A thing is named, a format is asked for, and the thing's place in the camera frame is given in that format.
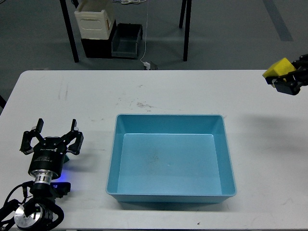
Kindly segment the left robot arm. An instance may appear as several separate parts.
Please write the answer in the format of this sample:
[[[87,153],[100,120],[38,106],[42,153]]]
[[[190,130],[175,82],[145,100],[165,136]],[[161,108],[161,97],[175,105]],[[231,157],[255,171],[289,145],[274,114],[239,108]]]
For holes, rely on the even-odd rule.
[[[69,182],[55,182],[61,177],[67,153],[78,155],[83,143],[83,133],[73,119],[70,131],[61,137],[42,137],[43,119],[35,127],[23,133],[20,151],[32,154],[28,174],[34,181],[17,185],[23,190],[23,200],[6,198],[0,210],[0,229],[8,231],[13,225],[22,231],[50,231],[64,219],[63,210],[56,204],[57,198],[66,196],[71,189]]]

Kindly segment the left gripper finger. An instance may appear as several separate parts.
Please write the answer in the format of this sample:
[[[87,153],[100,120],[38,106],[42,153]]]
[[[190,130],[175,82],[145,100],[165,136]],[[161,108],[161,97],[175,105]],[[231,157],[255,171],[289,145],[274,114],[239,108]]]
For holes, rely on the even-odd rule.
[[[69,152],[73,155],[79,155],[83,140],[83,133],[77,127],[76,119],[73,119],[70,131],[61,137],[60,144],[66,147],[66,153]]]
[[[35,127],[33,127],[30,131],[25,131],[23,133],[21,148],[20,148],[20,151],[23,154],[28,155],[33,152],[33,147],[31,146],[33,138],[37,138],[39,143],[44,145],[45,140],[40,134],[43,128],[43,124],[44,124],[43,119],[39,118],[38,123]]]

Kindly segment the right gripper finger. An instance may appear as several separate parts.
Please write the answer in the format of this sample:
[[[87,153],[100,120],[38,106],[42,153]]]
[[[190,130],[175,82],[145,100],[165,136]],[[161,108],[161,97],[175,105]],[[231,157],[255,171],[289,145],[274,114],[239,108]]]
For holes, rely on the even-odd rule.
[[[301,55],[298,60],[291,62],[296,71],[307,71],[308,70],[308,54]]]
[[[278,92],[297,95],[303,86],[303,71],[293,71],[282,76],[265,77],[267,84],[273,85]]]

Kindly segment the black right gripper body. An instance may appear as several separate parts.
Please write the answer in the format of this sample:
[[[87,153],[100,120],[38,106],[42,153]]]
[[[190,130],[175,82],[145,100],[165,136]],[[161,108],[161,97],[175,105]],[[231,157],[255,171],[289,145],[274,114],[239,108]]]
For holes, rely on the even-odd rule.
[[[307,86],[308,85],[308,66],[301,65],[298,69],[300,72],[300,77],[298,77],[298,84],[299,86]]]

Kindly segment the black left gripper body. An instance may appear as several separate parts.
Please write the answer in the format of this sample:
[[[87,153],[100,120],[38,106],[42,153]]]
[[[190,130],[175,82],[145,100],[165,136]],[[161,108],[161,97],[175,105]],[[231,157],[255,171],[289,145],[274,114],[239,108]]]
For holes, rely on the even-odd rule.
[[[28,174],[34,177],[37,171],[46,170],[52,172],[53,180],[60,178],[66,149],[60,137],[47,137],[43,144],[37,143],[33,148]]]

